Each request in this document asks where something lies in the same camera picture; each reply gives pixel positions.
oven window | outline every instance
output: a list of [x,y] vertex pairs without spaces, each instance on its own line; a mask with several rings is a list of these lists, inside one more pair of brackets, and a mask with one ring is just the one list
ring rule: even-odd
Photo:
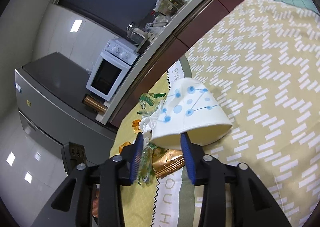
[[106,60],[102,60],[91,86],[97,89],[99,92],[108,95],[111,87],[117,80],[120,73],[121,69],[113,64],[110,64]]

yellow tablecloth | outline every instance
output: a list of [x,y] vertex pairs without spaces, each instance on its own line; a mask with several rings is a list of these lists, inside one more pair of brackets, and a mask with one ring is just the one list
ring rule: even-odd
[[[320,199],[319,20],[281,2],[245,0],[185,54],[192,77],[233,122],[233,130],[205,152],[222,163],[248,163],[292,226],[302,225]],[[166,88],[165,80],[155,87]],[[135,138],[136,112],[122,122],[111,155]],[[155,182],[122,189],[127,227],[150,225],[155,191]],[[195,197],[201,200],[201,187]],[[194,226],[199,214],[195,207]]]

blue dot pattern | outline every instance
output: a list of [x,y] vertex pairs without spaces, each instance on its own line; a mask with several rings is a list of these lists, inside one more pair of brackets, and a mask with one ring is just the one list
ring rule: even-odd
[[182,111],[182,106],[181,105],[177,105],[176,107],[173,108],[173,112],[174,113],[180,113]]
[[164,119],[163,119],[163,121],[165,122],[165,123],[167,123],[167,122],[169,122],[171,120],[171,117],[170,116],[165,116],[164,117]]
[[[192,100],[192,99],[189,99],[189,100],[187,100],[187,104],[192,104],[193,103],[193,105],[192,105],[192,107],[190,108],[190,109],[188,109],[187,111],[186,111],[186,113],[185,113],[185,116],[186,117],[189,117],[189,116],[191,116],[195,111],[197,111],[197,110],[200,110],[200,109],[207,109],[207,110],[211,110],[213,107],[215,107],[215,106],[220,106],[219,104],[216,104],[216,105],[214,105],[214,106],[204,106],[204,107],[200,107],[200,108],[195,108],[194,109],[194,106],[197,104],[197,102],[201,99],[201,97],[205,94],[205,93],[207,93],[208,92],[208,89],[207,88],[203,88],[203,89],[196,89],[194,86],[189,86],[188,87],[188,89],[187,89],[187,92],[189,93],[189,94],[193,94],[193,93],[195,93],[196,91],[199,91],[200,93],[201,93],[201,95],[198,97],[198,99],[197,100]],[[179,91],[179,89],[176,89],[175,91],[174,91],[175,93],[174,94],[172,94],[172,95],[169,95],[169,96],[167,96],[167,97],[173,97],[174,96],[174,98],[180,98],[181,97],[181,93],[180,93],[180,91]],[[210,101],[211,100],[211,98],[209,98],[209,97],[206,97],[206,98],[204,98],[204,100],[205,101]],[[174,113],[176,113],[176,114],[178,114],[178,113],[180,113],[181,111],[183,110],[183,106],[182,105],[176,105],[174,108],[173,108],[173,112]],[[169,116],[169,115],[167,115],[167,109],[166,108],[163,108],[162,110],[161,110],[161,113],[164,113],[165,114],[165,117],[163,118],[163,120],[159,120],[159,121],[161,121],[161,122],[164,122],[164,123],[167,123],[167,122],[170,122],[171,121],[171,116]]]

metal screw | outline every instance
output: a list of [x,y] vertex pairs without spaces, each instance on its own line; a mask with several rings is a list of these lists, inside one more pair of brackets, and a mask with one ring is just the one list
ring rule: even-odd
[[81,164],[77,165],[77,169],[80,170],[80,171],[84,170],[85,167],[86,167],[86,165],[84,163],[81,163]]
[[114,156],[112,158],[112,161],[114,161],[114,162],[120,162],[121,160],[122,160],[122,157],[120,155]]
[[213,160],[213,157],[212,156],[210,156],[210,155],[204,155],[203,157],[202,157],[202,159],[204,160],[204,161],[211,161],[211,160]]
[[239,168],[242,170],[247,170],[248,169],[248,165],[246,163],[240,163],[239,164]]

copper roll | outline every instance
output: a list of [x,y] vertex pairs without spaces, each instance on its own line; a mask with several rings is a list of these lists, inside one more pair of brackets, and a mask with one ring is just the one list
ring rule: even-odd
[[92,98],[89,94],[86,94],[84,96],[82,103],[102,113],[105,113],[108,108],[107,106],[104,106],[102,103]]

